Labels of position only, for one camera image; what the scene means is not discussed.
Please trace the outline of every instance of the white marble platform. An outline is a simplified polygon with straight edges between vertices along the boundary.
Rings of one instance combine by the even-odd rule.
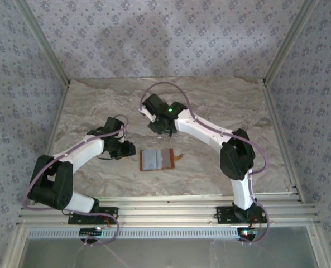
[[[290,185],[284,161],[262,94],[262,84],[234,77],[216,78],[117,78],[76,80],[71,85],[56,131],[53,154],[80,141],[94,128],[103,126],[108,116],[124,114],[130,120],[128,139],[137,152],[174,148],[184,157],[175,169],[140,171],[139,154],[122,160],[102,161],[96,157],[74,175],[74,189],[94,197],[144,195],[232,195],[229,179],[219,168],[219,155],[208,145],[186,135],[159,136],[148,127],[148,119],[138,112],[143,91],[156,81],[171,81],[182,87],[201,117],[232,130],[243,128],[250,140],[267,152],[269,168],[255,175],[255,192],[285,192]],[[185,103],[169,85],[153,89],[168,103]],[[255,169],[263,165],[255,151]]]

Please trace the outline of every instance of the patterned wall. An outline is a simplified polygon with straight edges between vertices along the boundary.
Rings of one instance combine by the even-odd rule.
[[[0,1],[0,262],[62,93],[12,0]]]
[[[302,0],[28,0],[71,78],[263,77]]]
[[[321,1],[270,85],[308,202],[331,248],[331,0]]]

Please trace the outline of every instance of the purple cable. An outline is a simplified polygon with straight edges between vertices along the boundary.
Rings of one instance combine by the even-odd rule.
[[[126,127],[129,125],[129,120],[126,116],[122,115],[122,114],[118,114],[115,117],[123,117],[126,119],[126,123],[124,124],[123,127],[121,127],[119,130],[114,131],[112,133],[109,134],[103,134],[103,135],[99,135],[99,136],[94,136],[92,138],[89,138],[87,140],[82,141],[81,143],[75,145],[74,147],[72,147],[71,149],[69,149],[66,153],[64,153],[63,155],[60,155],[58,157],[56,157],[55,159],[53,159],[52,161],[50,161],[50,163],[48,163],[47,165],[45,165],[40,171],[39,173],[36,174],[36,176],[34,177],[34,179],[30,182],[30,185],[26,188],[25,194],[22,198],[22,205],[25,209],[30,209],[30,210],[49,210],[49,209],[53,209],[53,208],[33,208],[27,205],[27,195],[29,194],[30,190],[32,189],[32,187],[35,185],[35,183],[37,182],[37,180],[40,178],[40,176],[48,169],[50,168],[54,163],[56,163],[57,161],[59,161],[60,159],[64,158],[66,155],[69,155],[70,153],[74,152],[75,150],[77,150],[78,148],[82,147],[83,145],[85,145],[87,142],[90,141],[94,141],[98,138],[105,138],[105,137],[109,137],[109,136],[113,136],[115,134],[120,133],[121,131],[125,130]],[[118,231],[119,231],[119,222],[118,220],[113,217],[113,215],[107,214],[107,213],[84,213],[84,212],[77,212],[74,211],[77,214],[82,214],[82,215],[86,215],[86,216],[107,216],[111,219],[113,219],[116,224],[117,224],[117,231],[115,233],[115,235],[110,239],[107,240],[105,242],[99,243],[101,245],[105,245],[108,244],[112,241],[114,241],[116,239],[116,236],[118,235]]]
[[[231,133],[221,132],[221,131],[216,130],[215,128],[213,128],[213,127],[211,127],[211,126],[206,125],[206,124],[203,123],[202,121],[198,120],[198,119],[196,118],[195,113],[193,112],[193,109],[192,109],[192,107],[191,107],[191,104],[190,104],[190,101],[189,101],[189,99],[188,99],[188,96],[185,94],[185,92],[184,92],[184,91],[183,91],[178,85],[176,85],[176,84],[174,84],[174,83],[172,83],[172,82],[167,82],[167,81],[157,82],[157,83],[154,83],[153,85],[151,85],[150,87],[148,87],[148,88],[144,91],[144,93],[143,93],[143,96],[142,96],[142,98],[141,98],[141,102],[140,102],[140,105],[139,105],[139,109],[142,108],[142,106],[143,106],[143,99],[144,99],[145,95],[149,92],[149,90],[152,89],[153,87],[155,87],[156,85],[161,85],[161,84],[172,85],[173,87],[177,88],[177,89],[180,91],[180,93],[184,96],[184,98],[185,98],[185,100],[186,100],[186,104],[187,104],[187,106],[188,106],[188,109],[189,109],[189,112],[190,112],[192,118],[193,118],[197,123],[199,123],[201,126],[207,128],[208,130],[211,130],[211,131],[213,131],[213,132],[215,132],[215,133],[218,133],[218,134],[220,134],[220,135],[229,136],[229,137],[232,137],[232,138],[236,138],[236,139],[238,139],[238,140],[241,140],[241,141],[243,141],[243,142],[246,142],[246,143],[250,144],[252,147],[256,148],[256,149],[261,153],[261,155],[263,156],[263,159],[264,159],[264,161],[265,161],[265,164],[263,165],[263,167],[260,168],[259,170],[256,170],[256,171],[253,171],[253,172],[249,173],[249,175],[248,175],[248,176],[249,176],[248,188],[249,188],[249,191],[250,191],[250,196],[251,196],[252,201],[253,201],[257,206],[261,207],[261,208],[263,209],[263,211],[266,213],[266,218],[267,218],[267,228],[266,228],[265,233],[263,234],[263,236],[262,236],[260,239],[254,241],[254,242],[250,242],[250,241],[247,240],[247,239],[243,239],[243,241],[246,241],[246,240],[247,240],[249,243],[256,243],[256,242],[260,242],[260,241],[262,241],[262,240],[264,239],[264,237],[265,237],[265,236],[267,235],[267,233],[268,233],[268,229],[269,229],[269,227],[270,227],[270,217],[269,217],[269,214],[268,214],[267,209],[266,209],[261,203],[257,202],[257,201],[254,199],[253,185],[252,185],[252,177],[251,177],[251,176],[252,176],[253,174],[258,174],[258,173],[260,173],[260,172],[263,172],[263,171],[267,168],[268,158],[267,158],[266,153],[265,153],[264,150],[263,150],[262,148],[260,148],[257,144],[255,144],[254,142],[252,142],[252,141],[250,141],[250,140],[248,140],[248,139],[246,139],[246,138],[243,138],[243,137],[240,137],[240,136],[237,136],[237,135],[231,134]]]

